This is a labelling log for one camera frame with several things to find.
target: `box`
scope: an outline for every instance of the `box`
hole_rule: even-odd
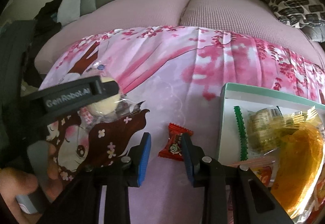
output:
[[[315,106],[323,123],[325,121],[325,105],[281,91],[226,83],[222,88],[220,97],[220,133],[216,159],[223,165],[240,161],[240,137],[234,112],[236,105],[254,112],[267,107],[278,106],[284,115],[298,110],[308,110]]]

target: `pink sofa cover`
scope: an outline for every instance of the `pink sofa cover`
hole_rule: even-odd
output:
[[[181,25],[231,30],[288,48],[325,68],[325,52],[304,33],[282,24],[260,0],[191,0]]]
[[[35,58],[35,67],[46,74],[68,45],[89,35],[117,28],[179,25],[189,0],[115,0],[64,27]]]

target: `round bread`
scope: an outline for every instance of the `round bread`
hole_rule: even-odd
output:
[[[110,77],[100,77],[102,83],[114,81]],[[111,96],[102,101],[90,104],[87,106],[88,111],[94,116],[103,116],[113,112],[121,100],[121,95],[118,93],[115,96]]]

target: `screw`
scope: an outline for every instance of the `screw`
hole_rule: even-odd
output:
[[[241,164],[239,166],[239,168],[240,168],[240,170],[245,171],[245,172],[248,171],[248,169],[249,169],[249,167],[247,165],[244,165],[244,164]]]
[[[204,157],[202,158],[202,161],[203,161],[203,162],[207,162],[207,163],[209,163],[209,162],[212,161],[212,159],[211,159],[211,157],[209,157],[209,156],[204,156]]]
[[[127,163],[127,162],[130,162],[131,161],[131,158],[129,156],[123,156],[121,158],[121,162],[123,163]]]
[[[89,164],[84,167],[84,170],[86,172],[91,172],[92,170],[94,170],[94,167],[91,164]]]

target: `candy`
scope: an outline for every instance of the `candy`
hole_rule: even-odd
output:
[[[170,123],[168,126],[169,140],[163,150],[158,153],[158,156],[163,158],[183,161],[181,138],[183,133],[193,135],[193,131],[183,128],[181,126]]]

